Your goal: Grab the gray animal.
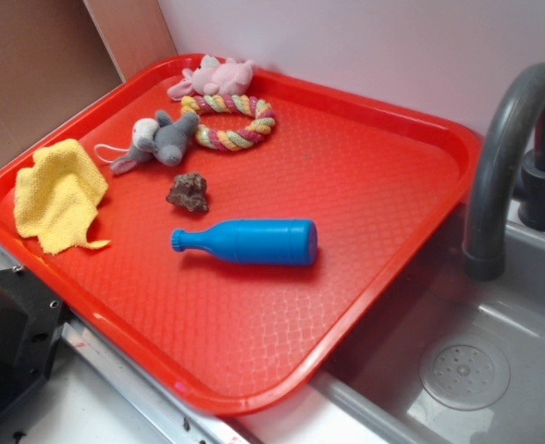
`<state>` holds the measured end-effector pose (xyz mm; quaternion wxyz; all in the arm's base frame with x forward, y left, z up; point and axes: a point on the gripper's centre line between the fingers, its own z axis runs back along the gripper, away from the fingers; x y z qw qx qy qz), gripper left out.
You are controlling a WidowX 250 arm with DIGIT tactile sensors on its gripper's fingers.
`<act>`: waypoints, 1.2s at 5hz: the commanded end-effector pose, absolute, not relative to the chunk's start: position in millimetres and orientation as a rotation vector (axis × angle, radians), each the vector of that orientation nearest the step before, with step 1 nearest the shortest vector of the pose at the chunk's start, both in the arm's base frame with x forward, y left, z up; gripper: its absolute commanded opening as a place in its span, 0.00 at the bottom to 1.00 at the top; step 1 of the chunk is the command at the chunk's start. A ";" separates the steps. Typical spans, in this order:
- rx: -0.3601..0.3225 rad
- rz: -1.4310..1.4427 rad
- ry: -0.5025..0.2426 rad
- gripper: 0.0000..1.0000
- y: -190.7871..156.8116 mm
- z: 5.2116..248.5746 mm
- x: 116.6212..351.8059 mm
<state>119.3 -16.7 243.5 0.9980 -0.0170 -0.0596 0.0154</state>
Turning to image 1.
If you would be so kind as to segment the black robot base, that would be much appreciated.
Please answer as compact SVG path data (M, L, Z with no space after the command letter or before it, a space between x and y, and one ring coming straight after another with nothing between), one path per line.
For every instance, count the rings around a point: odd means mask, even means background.
M50 376L62 300L28 270L0 270L0 419Z

